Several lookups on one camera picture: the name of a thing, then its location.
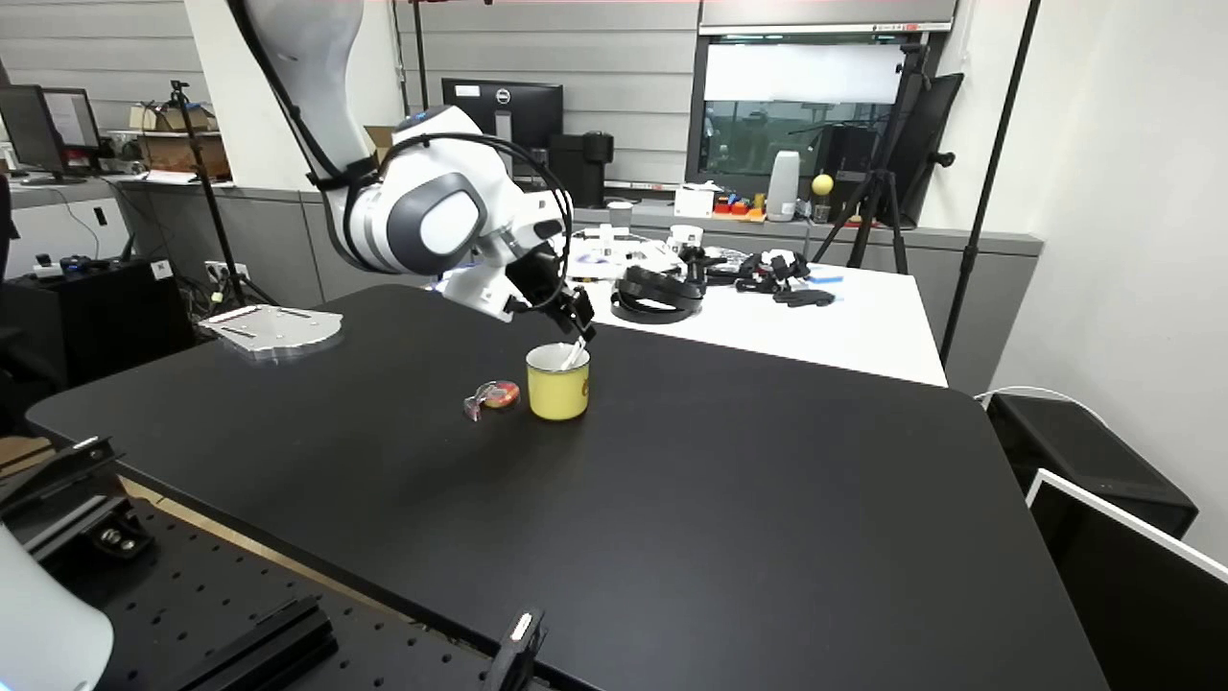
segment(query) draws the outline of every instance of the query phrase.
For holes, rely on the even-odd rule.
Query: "yellow cup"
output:
[[[528,348],[528,409],[547,421],[569,421],[587,409],[589,358],[576,341],[547,341]]]

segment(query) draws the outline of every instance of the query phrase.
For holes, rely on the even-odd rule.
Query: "window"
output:
[[[896,101],[896,33],[704,38],[688,179],[763,192],[777,151],[803,152],[803,186],[839,130],[868,162]]]

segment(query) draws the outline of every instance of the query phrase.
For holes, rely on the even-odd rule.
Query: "black tabletop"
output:
[[[956,392],[601,331],[589,414],[459,398],[547,321],[341,300],[345,341],[204,346],[35,405],[127,468],[391,604],[599,685],[1101,685],[1009,464]]]

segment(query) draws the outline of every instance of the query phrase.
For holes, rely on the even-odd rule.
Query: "desk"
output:
[[[730,348],[876,373],[945,386],[926,303],[912,277],[814,266],[835,296],[828,305],[784,305],[763,290],[711,286],[684,321],[626,321],[611,314],[611,284],[587,284],[599,321],[626,331],[713,341]]]
[[[1105,685],[981,409],[607,327],[576,424],[459,409],[557,331],[373,286],[299,368],[217,346],[65,392],[127,472],[359,592],[630,691]]]

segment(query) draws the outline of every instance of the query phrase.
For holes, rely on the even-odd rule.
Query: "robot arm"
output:
[[[525,194],[498,143],[450,107],[391,139],[376,162],[345,112],[345,66],[359,25],[355,0],[225,0],[253,49],[309,179],[332,217],[332,245],[367,273],[440,277],[437,290],[492,319],[538,305],[589,336],[589,303],[561,277],[547,239],[564,208]]]

